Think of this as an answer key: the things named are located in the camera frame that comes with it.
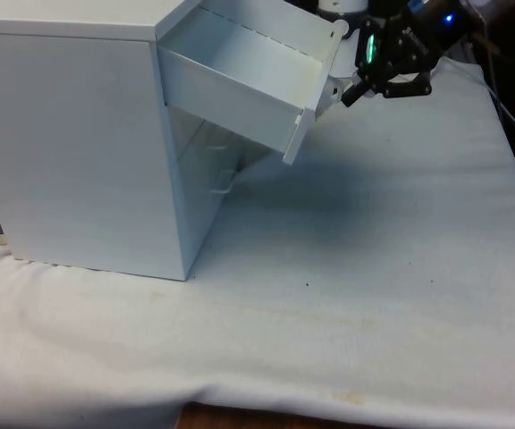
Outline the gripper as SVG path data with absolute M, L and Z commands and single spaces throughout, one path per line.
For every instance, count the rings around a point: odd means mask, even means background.
M 424 45 L 440 53 L 477 29 L 477 20 L 467 1 L 408 1 L 407 18 Z M 346 107 L 368 91 L 385 98 L 431 93 L 430 52 L 420 42 L 402 37 L 406 23 L 403 16 L 384 21 L 367 17 L 362 22 L 355 57 L 357 70 L 341 96 Z

